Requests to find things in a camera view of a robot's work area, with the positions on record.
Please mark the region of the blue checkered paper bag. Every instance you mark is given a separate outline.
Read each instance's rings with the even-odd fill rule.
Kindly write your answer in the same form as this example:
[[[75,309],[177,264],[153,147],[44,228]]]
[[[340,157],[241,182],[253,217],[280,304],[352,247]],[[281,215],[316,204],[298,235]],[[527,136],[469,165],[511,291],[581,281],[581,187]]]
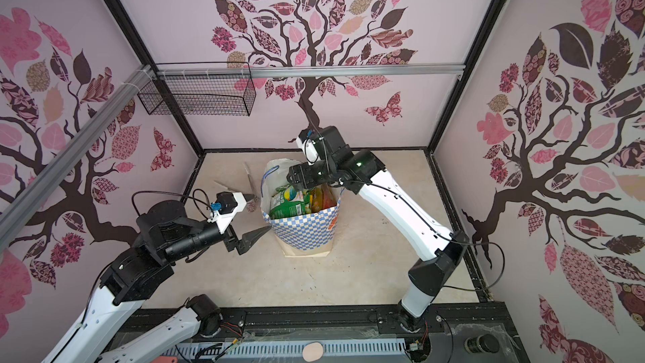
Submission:
[[[260,185],[262,216],[283,254],[291,258],[326,257],[333,248],[341,191],[326,184],[297,190],[287,182],[292,159],[270,161]]]

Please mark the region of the green Fox's candy bag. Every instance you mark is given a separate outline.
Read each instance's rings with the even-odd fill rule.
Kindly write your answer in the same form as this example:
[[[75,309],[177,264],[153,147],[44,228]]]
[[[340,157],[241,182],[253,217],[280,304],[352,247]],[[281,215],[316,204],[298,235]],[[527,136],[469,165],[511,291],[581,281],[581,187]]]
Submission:
[[[277,188],[277,193],[270,200],[270,218],[282,219],[304,215],[307,202],[303,191],[297,191],[291,185]]]

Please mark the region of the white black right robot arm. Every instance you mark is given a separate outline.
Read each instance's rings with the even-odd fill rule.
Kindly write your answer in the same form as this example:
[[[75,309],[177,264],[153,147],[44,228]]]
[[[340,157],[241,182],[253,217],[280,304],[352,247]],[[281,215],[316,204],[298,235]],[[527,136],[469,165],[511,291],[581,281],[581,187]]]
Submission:
[[[336,127],[304,129],[296,143],[307,161],[289,168],[289,184],[297,190],[329,184],[351,191],[381,212],[417,253],[398,316],[403,329],[418,331],[428,307],[462,261],[468,236],[438,223],[399,186],[382,160],[369,150],[353,151]]]

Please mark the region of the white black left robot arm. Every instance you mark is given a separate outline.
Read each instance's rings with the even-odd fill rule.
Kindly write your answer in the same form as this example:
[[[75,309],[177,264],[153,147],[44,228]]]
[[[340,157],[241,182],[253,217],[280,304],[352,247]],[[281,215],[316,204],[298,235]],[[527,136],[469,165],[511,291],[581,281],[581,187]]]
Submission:
[[[126,321],[170,278],[180,260],[193,261],[210,246],[222,243],[240,255],[265,234],[265,226],[237,236],[231,226],[242,201],[231,203],[225,214],[210,205],[209,218],[188,218],[180,201],[157,203],[136,223],[140,232],[134,244],[109,263],[97,279],[87,305],[47,362],[151,362],[181,342],[199,335],[207,338],[222,330],[239,334],[226,322],[222,310],[205,294],[184,302],[169,319],[123,346],[107,347]]]

